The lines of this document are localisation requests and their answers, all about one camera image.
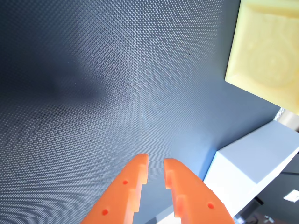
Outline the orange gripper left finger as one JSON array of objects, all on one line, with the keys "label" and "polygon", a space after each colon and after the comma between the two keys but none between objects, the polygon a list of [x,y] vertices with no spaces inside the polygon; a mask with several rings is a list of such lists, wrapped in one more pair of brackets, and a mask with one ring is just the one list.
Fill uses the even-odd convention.
[{"label": "orange gripper left finger", "polygon": [[149,156],[138,154],[117,175],[83,219],[83,224],[131,224],[139,211],[142,185],[148,180]]}]

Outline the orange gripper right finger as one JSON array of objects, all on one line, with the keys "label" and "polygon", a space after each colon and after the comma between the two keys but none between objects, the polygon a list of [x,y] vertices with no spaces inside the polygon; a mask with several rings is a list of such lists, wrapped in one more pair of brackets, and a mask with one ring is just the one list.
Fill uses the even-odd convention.
[{"label": "orange gripper right finger", "polygon": [[227,208],[199,177],[179,160],[164,159],[165,187],[174,216],[183,224],[233,224]]}]

